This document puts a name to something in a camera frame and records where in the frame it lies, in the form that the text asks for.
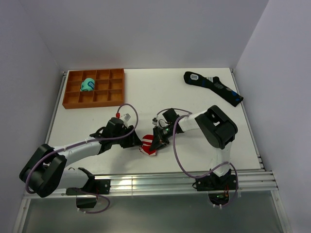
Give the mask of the orange compartment tray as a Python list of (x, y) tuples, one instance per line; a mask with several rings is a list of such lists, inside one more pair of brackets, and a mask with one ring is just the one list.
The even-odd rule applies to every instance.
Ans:
[[(80, 91), (86, 78), (95, 80), (93, 91)], [(124, 69), (72, 70), (67, 74), (65, 109), (119, 106), (125, 103)]]

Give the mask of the red white striped sock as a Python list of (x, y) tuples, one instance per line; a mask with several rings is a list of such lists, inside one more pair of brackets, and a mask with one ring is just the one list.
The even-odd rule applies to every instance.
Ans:
[(147, 134), (142, 138), (142, 145), (139, 148), (139, 151), (148, 156), (156, 156), (156, 150), (151, 150), (151, 144), (154, 136)]

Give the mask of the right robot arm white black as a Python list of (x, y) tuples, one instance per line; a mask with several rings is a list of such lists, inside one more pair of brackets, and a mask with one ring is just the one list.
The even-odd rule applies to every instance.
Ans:
[[(177, 108), (168, 108), (159, 111), (167, 121), (166, 126), (160, 126), (158, 117), (153, 119), (153, 140), (150, 150), (159, 150), (169, 144), (169, 138), (172, 137), (174, 156), (178, 166), (189, 177), (200, 179), (210, 174), (211, 186), (215, 189), (221, 189), (227, 183), (227, 175), (231, 174), (230, 150), (232, 142), (238, 133), (237, 125), (216, 105), (209, 107), (207, 110), (193, 114), (185, 111), (187, 114), (180, 116), (176, 113)], [(201, 176), (190, 175), (179, 161), (175, 136), (178, 133), (185, 133), (191, 130), (200, 129), (207, 142), (216, 150), (214, 158), (215, 165), (206, 174)]]

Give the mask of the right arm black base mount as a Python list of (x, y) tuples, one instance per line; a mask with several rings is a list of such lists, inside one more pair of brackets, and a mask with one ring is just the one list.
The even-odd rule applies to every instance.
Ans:
[(197, 191), (213, 192), (208, 194), (209, 201), (216, 206), (225, 206), (238, 195), (237, 176), (231, 170), (224, 176), (218, 177), (211, 173), (209, 176), (196, 179), (192, 187)]

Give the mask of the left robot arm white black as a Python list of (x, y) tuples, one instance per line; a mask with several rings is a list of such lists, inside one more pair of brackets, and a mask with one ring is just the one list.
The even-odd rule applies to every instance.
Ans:
[(42, 198), (63, 188), (75, 193), (96, 193), (100, 188), (91, 172), (82, 167), (70, 170), (68, 166), (84, 158), (100, 155), (113, 145), (126, 149), (141, 146), (142, 141), (135, 132), (135, 126), (128, 126), (126, 119), (113, 117), (106, 126), (90, 134), (84, 141), (62, 147), (48, 144), (39, 146), (19, 178), (25, 183), (29, 194), (38, 194)]

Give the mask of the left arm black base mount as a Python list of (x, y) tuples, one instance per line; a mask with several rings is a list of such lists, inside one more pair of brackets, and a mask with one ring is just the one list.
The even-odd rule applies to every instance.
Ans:
[[(76, 207), (78, 211), (85, 214), (99, 214), (110, 207), (110, 199), (104, 195), (110, 192), (110, 179), (103, 181), (93, 179), (88, 181), (82, 188), (66, 189), (67, 196), (76, 196)], [(106, 206), (101, 210), (93, 210), (101, 200), (106, 202)]]

